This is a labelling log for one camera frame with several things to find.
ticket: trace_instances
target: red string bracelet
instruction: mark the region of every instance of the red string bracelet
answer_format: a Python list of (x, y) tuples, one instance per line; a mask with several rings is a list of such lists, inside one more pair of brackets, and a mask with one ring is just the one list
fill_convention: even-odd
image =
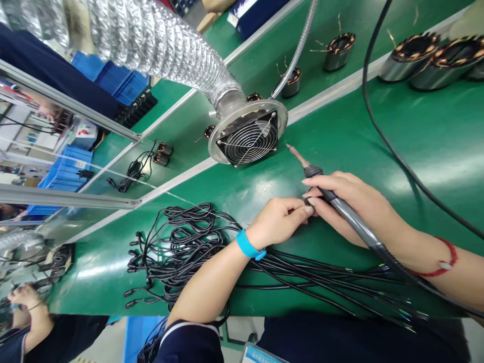
[(458, 260), (457, 250), (456, 250), (455, 246), (452, 243), (450, 243), (449, 241), (446, 241), (445, 239), (440, 238), (440, 237), (436, 237), (436, 238), (441, 240), (443, 243), (445, 243), (447, 245), (447, 247), (450, 249), (450, 255), (451, 255), (450, 262), (440, 260), (439, 261), (440, 269), (438, 269), (434, 272), (421, 273), (421, 272), (416, 272), (416, 271), (409, 269), (409, 271), (411, 273), (413, 273), (417, 276), (421, 276), (421, 277), (436, 277), (436, 276), (440, 276), (440, 275), (452, 270), (452, 267), (454, 267), (455, 263)]

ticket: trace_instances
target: right hand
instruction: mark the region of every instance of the right hand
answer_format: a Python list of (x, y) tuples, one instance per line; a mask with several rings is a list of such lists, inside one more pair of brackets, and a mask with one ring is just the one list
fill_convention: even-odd
[(34, 308), (42, 302), (40, 294), (30, 284), (17, 287), (7, 296), (7, 299), (13, 305), (25, 305), (28, 309)]
[[(302, 183), (309, 187), (320, 187), (332, 190), (344, 199), (365, 221), (383, 244), (388, 248), (399, 247), (407, 241), (414, 232), (393, 209), (385, 197), (375, 188), (364, 183), (351, 173), (335, 171), (331, 175), (319, 175), (305, 179)], [(318, 197), (321, 192), (312, 188), (303, 197)], [(340, 235), (352, 244), (367, 247), (351, 226), (330, 205), (319, 198), (309, 198), (315, 212), (328, 222)]]

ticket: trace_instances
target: dark navy shirt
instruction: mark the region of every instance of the dark navy shirt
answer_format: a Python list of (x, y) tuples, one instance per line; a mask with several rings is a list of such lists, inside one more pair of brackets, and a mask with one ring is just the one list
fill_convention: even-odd
[(50, 334), (24, 355), (30, 327), (11, 329), (0, 340), (0, 363), (69, 363), (89, 348), (106, 326), (108, 316), (57, 315)]
[(52, 88), (113, 119), (118, 102), (27, 31), (0, 24), (0, 58)]
[[(461, 363), (459, 352), (427, 328), (412, 333), (396, 325), (307, 312), (266, 318), (257, 345), (290, 363)], [(155, 363), (223, 363), (217, 328), (177, 322), (164, 333)]]

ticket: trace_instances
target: thin metal tube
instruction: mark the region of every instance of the thin metal tube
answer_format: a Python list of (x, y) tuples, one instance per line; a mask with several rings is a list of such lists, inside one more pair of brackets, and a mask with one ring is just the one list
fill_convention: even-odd
[(311, 25), (313, 24), (314, 14), (317, 7), (318, 0), (312, 0), (309, 7), (308, 17), (306, 18), (306, 23), (304, 24), (304, 28), (302, 29), (301, 38), (299, 39), (299, 43), (297, 44), (296, 51), (294, 52), (291, 63), (289, 64), (289, 67), (287, 67), (286, 73), (284, 74), (284, 77), (282, 77), (281, 82), (276, 87), (274, 92), (272, 92), (269, 99), (274, 99), (277, 97), (277, 95), (281, 92), (282, 88), (284, 88), (287, 81), (289, 80), (289, 77), (292, 74), (292, 70), (296, 67), (297, 61), (299, 60), (299, 57), (303, 52), (304, 44), (306, 43), (306, 39), (308, 38)]

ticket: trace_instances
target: green table surface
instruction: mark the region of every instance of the green table surface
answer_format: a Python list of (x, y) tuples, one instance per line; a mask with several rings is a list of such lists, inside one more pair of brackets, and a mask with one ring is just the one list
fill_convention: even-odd
[[(439, 198), (477, 227), (484, 228), (481, 206), (484, 159), (481, 120), (484, 85), (459, 81), (433, 93), (419, 93), (406, 82), (394, 85), (373, 80), (370, 98), (377, 120), (394, 146)], [(290, 143), (308, 160), (324, 168), (350, 171), (380, 190), (413, 227), (441, 236), (484, 255), (482, 240), (436, 207), (409, 182), (371, 126), (358, 89), (290, 125), (281, 143)], [(171, 190), (192, 203), (211, 202), (216, 209), (248, 226), (275, 196), (300, 196), (303, 172), (285, 148), (260, 162), (238, 169), (216, 165)], [(76, 244), (76, 261), (55, 287), (50, 307), (55, 313), (164, 315), (162, 303), (137, 304), (126, 310), (123, 293), (142, 286), (143, 273), (128, 274), (129, 242), (135, 232), (147, 232), (161, 208), (191, 205), (164, 194), (101, 228)], [(287, 242), (283, 251), (350, 268), (369, 268), (378, 259), (345, 241), (328, 224), (311, 219)], [(244, 272), (241, 283), (274, 283), (257, 272)], [(433, 316), (454, 316), (441, 301), (407, 286), (381, 289), (412, 298), (413, 306)], [(320, 293), (342, 302), (323, 289)], [(143, 297), (141, 292), (132, 298)], [(236, 288), (230, 297), (236, 316), (277, 316), (294, 308), (338, 313), (297, 291), (256, 291)]]
[[(279, 80), (276, 64), (279, 64), (279, 69), (283, 72), (286, 56), (287, 62), (290, 62), (307, 16), (309, 3), (309, 1), (302, 2), (286, 18), (282, 19), (231, 63), (229, 69), (239, 80), (246, 94), (257, 91), (264, 97), (269, 96)], [(441, 3), (438, 0), (419, 0), (416, 2), (396, 0), (390, 8), (383, 28), (391, 29), (397, 41), (401, 41), (410, 34), (425, 31), (469, 3), (470, 0), (460, 3)], [(362, 67), (366, 47), (381, 6), (379, 0), (343, 0), (337, 3), (319, 3), (311, 32), (298, 62), (298, 66), (302, 69), (300, 92), (290, 99), (278, 97), (289, 110)], [(415, 6), (418, 6), (419, 17), (414, 25)], [(348, 64), (343, 69), (334, 73), (325, 73), (322, 71), (325, 54), (310, 52), (310, 49), (322, 48), (316, 44), (315, 40), (328, 43), (339, 33), (338, 14), (340, 14), (342, 30), (354, 32), (357, 36), (356, 43)], [(234, 28), (227, 23), (226, 14), (219, 18), (204, 36), (222, 58), (227, 57), (241, 44)], [(386, 32), (382, 32), (375, 45), (373, 59), (382, 56), (391, 49), (390, 38)], [(144, 131), (188, 90), (189, 88), (184, 85), (167, 80), (160, 81), (152, 89), (153, 95), (158, 99), (158, 104), (133, 127), (133, 130)], [(209, 157), (206, 139), (199, 140), (199, 138), (206, 126), (216, 122), (208, 116), (211, 109), (212, 106), (205, 97), (199, 93), (195, 94), (182, 107), (165, 119), (150, 136), (124, 155), (110, 169), (119, 173), (126, 173), (129, 164), (142, 152), (150, 150), (153, 140), (158, 138), (172, 145), (174, 153), (167, 167), (153, 165), (152, 175), (146, 181), (157, 187), (180, 175)], [(95, 151), (93, 163), (100, 166), (107, 165), (128, 144), (128, 140), (118, 135), (109, 135)], [(119, 176), (105, 173), (92, 183), (85, 192), (137, 199), (152, 190), (149, 186), (135, 184), (127, 193), (121, 195), (106, 182), (108, 177), (112, 177), (117, 183), (121, 180)], [(113, 210), (107, 209), (64, 209), (41, 231), (48, 238), (55, 239), (57, 243), (60, 243), (77, 235), (111, 213), (113, 213)]]

